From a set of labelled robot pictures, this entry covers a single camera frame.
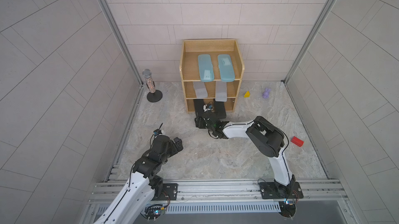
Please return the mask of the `black pencil case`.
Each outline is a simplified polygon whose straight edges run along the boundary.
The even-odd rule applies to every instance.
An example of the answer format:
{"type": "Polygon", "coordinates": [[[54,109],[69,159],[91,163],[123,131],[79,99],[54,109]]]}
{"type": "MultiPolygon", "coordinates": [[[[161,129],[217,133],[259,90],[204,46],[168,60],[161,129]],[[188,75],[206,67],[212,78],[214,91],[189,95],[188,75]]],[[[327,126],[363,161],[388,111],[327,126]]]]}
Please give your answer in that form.
{"type": "Polygon", "coordinates": [[[202,117],[204,114],[204,100],[203,99],[194,99],[193,100],[194,103],[194,110],[195,110],[195,114],[196,117],[202,117]]]}
{"type": "Polygon", "coordinates": [[[225,119],[227,117],[224,102],[214,102],[214,113],[219,119],[225,119]]]}

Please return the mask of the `frosted white pencil case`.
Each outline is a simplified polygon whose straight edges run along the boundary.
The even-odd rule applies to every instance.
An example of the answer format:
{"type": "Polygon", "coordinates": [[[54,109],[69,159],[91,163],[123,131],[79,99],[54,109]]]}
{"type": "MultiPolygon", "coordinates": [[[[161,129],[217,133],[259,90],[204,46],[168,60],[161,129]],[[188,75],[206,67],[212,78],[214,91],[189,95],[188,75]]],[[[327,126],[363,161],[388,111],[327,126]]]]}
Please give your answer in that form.
{"type": "Polygon", "coordinates": [[[227,95],[227,83],[223,81],[216,81],[215,83],[215,101],[226,102],[228,99],[227,95]]]}
{"type": "Polygon", "coordinates": [[[196,98],[198,98],[198,99],[208,98],[208,93],[207,93],[207,89],[206,89],[204,82],[195,81],[195,82],[193,82],[193,87],[194,87],[196,98]]]}

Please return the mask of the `teal pencil case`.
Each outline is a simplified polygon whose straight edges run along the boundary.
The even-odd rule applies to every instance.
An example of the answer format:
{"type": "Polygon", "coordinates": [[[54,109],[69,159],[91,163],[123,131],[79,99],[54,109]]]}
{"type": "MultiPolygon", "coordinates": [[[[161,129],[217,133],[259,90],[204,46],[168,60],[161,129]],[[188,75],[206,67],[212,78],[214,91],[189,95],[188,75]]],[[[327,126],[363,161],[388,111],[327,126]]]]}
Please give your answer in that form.
{"type": "Polygon", "coordinates": [[[235,72],[230,55],[219,54],[218,67],[219,67],[221,81],[233,82],[235,80],[235,72]]]}
{"type": "Polygon", "coordinates": [[[209,54],[200,54],[197,59],[200,80],[202,82],[212,82],[215,76],[211,56],[209,54]]]}

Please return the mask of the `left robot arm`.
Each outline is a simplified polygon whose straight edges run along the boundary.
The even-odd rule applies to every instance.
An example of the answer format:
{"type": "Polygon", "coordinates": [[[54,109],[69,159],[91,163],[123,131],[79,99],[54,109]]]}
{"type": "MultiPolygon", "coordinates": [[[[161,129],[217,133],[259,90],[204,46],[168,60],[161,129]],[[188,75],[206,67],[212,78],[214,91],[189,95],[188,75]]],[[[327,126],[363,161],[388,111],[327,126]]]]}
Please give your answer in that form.
{"type": "Polygon", "coordinates": [[[182,150],[181,139],[156,135],[150,149],[134,163],[126,184],[96,223],[134,223],[146,205],[163,193],[163,178],[157,176],[162,165],[182,150]]]}

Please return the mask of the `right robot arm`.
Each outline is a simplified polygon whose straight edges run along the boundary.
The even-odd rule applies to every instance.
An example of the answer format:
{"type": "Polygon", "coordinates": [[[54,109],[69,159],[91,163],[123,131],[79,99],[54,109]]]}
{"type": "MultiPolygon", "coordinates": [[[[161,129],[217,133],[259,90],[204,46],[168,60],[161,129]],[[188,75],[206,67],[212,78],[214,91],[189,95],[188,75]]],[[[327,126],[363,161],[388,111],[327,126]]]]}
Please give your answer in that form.
{"type": "Polygon", "coordinates": [[[212,111],[207,111],[194,119],[195,126],[207,129],[208,134],[216,139],[248,138],[258,150],[268,157],[274,173],[274,183],[279,191],[290,193],[295,183],[295,176],[289,169],[285,157],[288,144],[286,134],[266,120],[257,116],[254,120],[240,123],[221,121],[212,111]]]}

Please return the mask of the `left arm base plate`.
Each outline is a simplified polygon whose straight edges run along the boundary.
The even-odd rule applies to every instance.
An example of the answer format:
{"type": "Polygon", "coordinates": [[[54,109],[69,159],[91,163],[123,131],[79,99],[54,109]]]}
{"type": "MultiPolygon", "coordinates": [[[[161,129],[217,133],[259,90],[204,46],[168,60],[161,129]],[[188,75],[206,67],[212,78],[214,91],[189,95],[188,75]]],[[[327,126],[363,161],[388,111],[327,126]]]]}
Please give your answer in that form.
{"type": "Polygon", "coordinates": [[[178,184],[162,184],[156,186],[153,201],[174,201],[177,199],[178,184]]]}

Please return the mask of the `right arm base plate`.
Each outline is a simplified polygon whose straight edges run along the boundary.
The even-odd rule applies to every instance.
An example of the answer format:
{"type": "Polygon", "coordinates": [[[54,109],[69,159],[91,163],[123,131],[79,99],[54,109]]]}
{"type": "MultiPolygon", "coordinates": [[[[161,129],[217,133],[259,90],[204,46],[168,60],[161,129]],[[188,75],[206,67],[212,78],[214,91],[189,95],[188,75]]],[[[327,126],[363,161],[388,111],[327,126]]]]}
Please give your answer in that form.
{"type": "Polygon", "coordinates": [[[290,183],[288,186],[280,185],[277,182],[259,181],[261,197],[267,199],[303,199],[303,192],[298,182],[290,183]]]}

